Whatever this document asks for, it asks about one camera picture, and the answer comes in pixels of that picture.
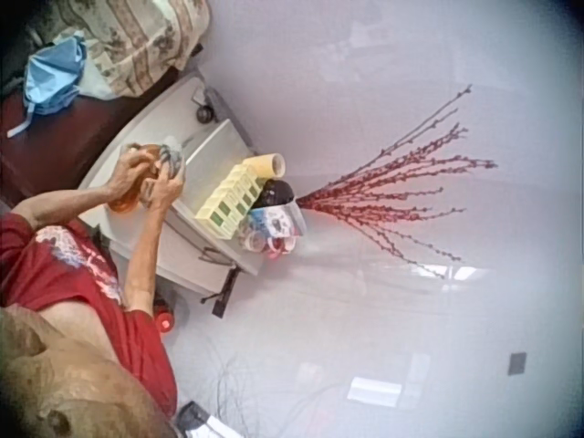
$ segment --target tape roll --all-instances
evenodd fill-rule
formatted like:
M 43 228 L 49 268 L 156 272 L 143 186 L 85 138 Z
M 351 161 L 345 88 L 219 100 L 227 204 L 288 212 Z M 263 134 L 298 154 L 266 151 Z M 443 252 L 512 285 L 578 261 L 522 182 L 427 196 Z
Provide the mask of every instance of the tape roll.
M 286 172 L 286 162 L 279 153 L 247 158 L 244 164 L 250 166 L 260 178 L 282 178 Z

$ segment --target person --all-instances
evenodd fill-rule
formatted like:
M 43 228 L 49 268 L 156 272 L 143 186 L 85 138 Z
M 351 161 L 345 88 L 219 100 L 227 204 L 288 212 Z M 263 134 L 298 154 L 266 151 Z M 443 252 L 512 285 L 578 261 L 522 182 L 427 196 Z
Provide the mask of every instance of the person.
M 150 202 L 123 290 L 109 254 L 76 219 L 119 199 L 154 163 L 121 154 L 109 181 L 43 193 L 1 219 L 0 379 L 34 436 L 176 436 L 177 388 L 153 321 L 158 243 L 184 163 L 145 180 Z

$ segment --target red branch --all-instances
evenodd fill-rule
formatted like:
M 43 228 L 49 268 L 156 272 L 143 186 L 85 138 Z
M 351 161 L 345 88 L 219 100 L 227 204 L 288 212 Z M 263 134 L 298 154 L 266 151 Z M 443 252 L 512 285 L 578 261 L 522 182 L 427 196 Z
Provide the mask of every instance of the red branch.
M 429 213 L 430 208 L 403 207 L 396 202 L 407 201 L 418 196 L 433 196 L 443 192 L 443 187 L 419 192 L 400 190 L 397 193 L 387 193 L 397 183 L 408 180 L 439 176 L 446 174 L 469 173 L 473 169 L 493 169 L 496 164 L 491 160 L 476 160 L 462 155 L 451 158 L 438 159 L 434 154 L 444 146 L 462 139 L 468 132 L 466 128 L 455 123 L 444 135 L 432 140 L 413 151 L 405 152 L 393 158 L 396 151 L 401 151 L 430 130 L 435 130 L 444 121 L 454 115 L 458 109 L 451 109 L 453 104 L 466 94 L 471 93 L 469 85 L 452 99 L 443 104 L 430 117 L 416 128 L 394 142 L 391 146 L 382 149 L 369 162 L 361 165 L 353 172 L 341 176 L 336 181 L 329 182 L 324 187 L 309 193 L 297 200 L 301 208 L 330 214 L 338 220 L 352 226 L 360 233 L 373 241 L 381 250 L 387 251 L 404 262 L 429 271 L 424 265 L 406 257 L 392 239 L 399 237 L 402 240 L 423 246 L 430 251 L 449 258 L 454 262 L 462 259 L 432 244 L 405 235 L 392 226 L 398 222 L 418 222 L 445 217 L 454 213 L 461 213 L 462 209 L 452 208 L 441 213 Z M 429 271 L 436 276 L 439 273 Z

